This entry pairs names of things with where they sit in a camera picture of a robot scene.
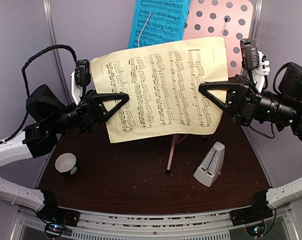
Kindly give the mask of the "yellow sheet music page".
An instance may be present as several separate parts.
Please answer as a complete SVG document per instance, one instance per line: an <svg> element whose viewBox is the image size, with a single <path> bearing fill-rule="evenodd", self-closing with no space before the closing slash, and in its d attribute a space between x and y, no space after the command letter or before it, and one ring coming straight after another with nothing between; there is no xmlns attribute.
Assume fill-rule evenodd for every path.
<svg viewBox="0 0 302 240"><path fill-rule="evenodd" d="M202 83L225 81L224 38L194 38L112 52L91 61L99 93L129 101L106 123L112 143L173 134L210 135L222 110L202 95Z"/></svg>

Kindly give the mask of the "pink music stand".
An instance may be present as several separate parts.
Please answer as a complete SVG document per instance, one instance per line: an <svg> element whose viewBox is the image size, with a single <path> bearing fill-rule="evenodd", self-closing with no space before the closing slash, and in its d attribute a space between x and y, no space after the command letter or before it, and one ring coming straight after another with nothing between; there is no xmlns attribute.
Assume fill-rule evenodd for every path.
<svg viewBox="0 0 302 240"><path fill-rule="evenodd" d="M252 1L192 0L183 39L220 36L225 39L230 77L241 71L240 43L252 36L252 21L257 7Z"/></svg>

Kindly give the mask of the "white metronome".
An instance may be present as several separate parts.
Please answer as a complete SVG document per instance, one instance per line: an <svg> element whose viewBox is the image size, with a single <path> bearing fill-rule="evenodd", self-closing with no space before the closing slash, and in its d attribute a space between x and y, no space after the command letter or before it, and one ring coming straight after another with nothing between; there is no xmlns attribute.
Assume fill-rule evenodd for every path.
<svg viewBox="0 0 302 240"><path fill-rule="evenodd" d="M220 176L225 156L225 145L216 142L197 167L193 177L202 185L211 185Z"/></svg>

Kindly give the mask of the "blue sheet music page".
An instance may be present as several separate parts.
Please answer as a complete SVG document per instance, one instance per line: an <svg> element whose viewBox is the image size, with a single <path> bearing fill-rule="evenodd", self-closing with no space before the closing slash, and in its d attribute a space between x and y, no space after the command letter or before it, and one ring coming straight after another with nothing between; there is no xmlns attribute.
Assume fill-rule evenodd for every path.
<svg viewBox="0 0 302 240"><path fill-rule="evenodd" d="M128 48L183 39L190 1L137 0Z"/></svg>

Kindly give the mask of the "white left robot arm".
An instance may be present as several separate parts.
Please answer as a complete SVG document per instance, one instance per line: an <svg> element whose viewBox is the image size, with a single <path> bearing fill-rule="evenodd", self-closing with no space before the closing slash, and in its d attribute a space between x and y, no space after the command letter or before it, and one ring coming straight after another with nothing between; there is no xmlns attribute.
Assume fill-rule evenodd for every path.
<svg viewBox="0 0 302 240"><path fill-rule="evenodd" d="M29 90L26 69L32 61L57 49L71 53L75 71L71 75L74 102L63 104L47 84L33 92ZM49 46L30 57L22 67L27 100L26 114L19 128L9 137L0 140L0 167L19 160L36 159L50 153L58 143L58 135L78 129L91 133L95 125L106 123L129 101L126 93L97 93L87 90L91 82L89 60L78 60L68 45Z"/></svg>

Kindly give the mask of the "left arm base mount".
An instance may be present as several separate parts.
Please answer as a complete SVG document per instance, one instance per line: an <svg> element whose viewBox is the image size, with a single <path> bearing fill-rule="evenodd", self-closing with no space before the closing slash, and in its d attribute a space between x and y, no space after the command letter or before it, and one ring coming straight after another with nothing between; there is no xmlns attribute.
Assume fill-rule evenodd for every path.
<svg viewBox="0 0 302 240"><path fill-rule="evenodd" d="M80 212L70 209L58 208L56 212L34 211L36 217L44 223L44 234L50 239L61 237L68 227L76 227Z"/></svg>

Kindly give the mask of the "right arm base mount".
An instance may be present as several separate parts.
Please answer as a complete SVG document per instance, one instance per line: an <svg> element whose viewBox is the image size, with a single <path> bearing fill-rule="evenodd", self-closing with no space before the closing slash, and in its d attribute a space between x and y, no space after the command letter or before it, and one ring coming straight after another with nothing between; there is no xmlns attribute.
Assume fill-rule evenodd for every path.
<svg viewBox="0 0 302 240"><path fill-rule="evenodd" d="M246 233L252 238L263 237L273 227L276 219L276 211L268 207L246 207L232 210L230 218L233 226L244 226ZM267 227L266 220L273 218L270 227Z"/></svg>

